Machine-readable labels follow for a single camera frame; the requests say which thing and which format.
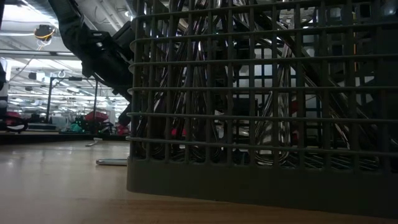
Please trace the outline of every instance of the wooden table surface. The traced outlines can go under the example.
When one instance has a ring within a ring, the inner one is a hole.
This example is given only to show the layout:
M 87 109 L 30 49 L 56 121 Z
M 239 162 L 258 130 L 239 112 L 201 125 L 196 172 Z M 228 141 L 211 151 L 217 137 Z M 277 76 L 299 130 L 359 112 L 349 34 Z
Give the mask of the wooden table surface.
M 128 142 L 0 146 L 0 223 L 397 223 L 372 217 L 131 193 Z

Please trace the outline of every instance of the crate base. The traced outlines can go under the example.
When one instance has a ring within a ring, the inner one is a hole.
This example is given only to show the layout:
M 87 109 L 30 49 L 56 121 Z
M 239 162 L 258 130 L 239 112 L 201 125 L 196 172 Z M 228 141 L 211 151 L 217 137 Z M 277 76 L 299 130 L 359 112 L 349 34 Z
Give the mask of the crate base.
M 398 218 L 397 176 L 131 159 L 127 169 L 132 192 Z

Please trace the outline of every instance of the ceiling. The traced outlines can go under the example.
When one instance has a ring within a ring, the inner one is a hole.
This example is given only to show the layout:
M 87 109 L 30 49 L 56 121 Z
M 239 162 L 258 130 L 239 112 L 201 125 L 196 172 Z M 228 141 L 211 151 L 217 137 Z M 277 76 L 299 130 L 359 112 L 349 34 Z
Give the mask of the ceiling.
M 77 3 L 90 28 L 107 31 L 113 35 L 125 22 L 130 21 L 127 1 L 77 0 Z M 0 55 L 5 57 L 9 68 L 9 111 L 20 113 L 35 111 L 44 115 L 47 109 L 50 77 L 85 77 L 81 74 L 81 62 L 72 54 L 68 54 L 68 57 L 33 57 L 31 52 L 28 54 L 21 52 L 21 50 L 40 49 L 44 54 L 45 52 L 64 53 L 69 50 L 62 43 L 59 34 L 55 34 L 48 45 L 38 41 L 33 36 L 34 29 L 41 24 L 57 27 L 57 20 L 41 9 L 35 8 L 34 4 L 26 4 L 32 1 L 17 2 L 20 4 L 6 5 L 0 30 L 0 49 L 3 53 Z M 37 78 L 30 79 L 30 73 L 36 73 Z M 67 79 L 55 79 L 53 85 L 55 88 L 52 90 L 51 113 L 87 113 L 92 110 L 96 86 L 94 80 L 73 82 Z M 112 89 L 98 84 L 99 110 L 115 110 L 118 116 L 127 105 L 128 102 L 123 97 L 112 94 Z

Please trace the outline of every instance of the robotic arm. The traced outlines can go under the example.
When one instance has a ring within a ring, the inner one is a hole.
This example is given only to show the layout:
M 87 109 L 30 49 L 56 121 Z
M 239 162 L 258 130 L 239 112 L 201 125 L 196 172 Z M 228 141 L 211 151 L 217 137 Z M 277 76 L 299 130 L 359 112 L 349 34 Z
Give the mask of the robotic arm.
M 100 83 L 113 88 L 114 94 L 120 94 L 131 102 L 127 89 L 131 87 L 132 73 L 129 66 L 134 58 L 129 44 L 134 33 L 127 22 L 113 37 L 108 32 L 91 30 L 84 23 L 75 0 L 49 0 L 57 15 L 59 29 L 66 48 L 81 61 L 83 75 L 93 76 Z M 119 117 L 119 123 L 126 126 L 130 118 L 126 113 L 130 105 Z

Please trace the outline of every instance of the grid wall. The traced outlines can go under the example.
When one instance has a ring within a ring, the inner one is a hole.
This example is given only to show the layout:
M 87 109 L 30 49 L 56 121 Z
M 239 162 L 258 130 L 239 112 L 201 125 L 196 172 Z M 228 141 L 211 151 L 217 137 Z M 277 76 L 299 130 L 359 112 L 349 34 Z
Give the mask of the grid wall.
M 397 172 L 383 1 L 159 4 L 132 22 L 131 159 Z

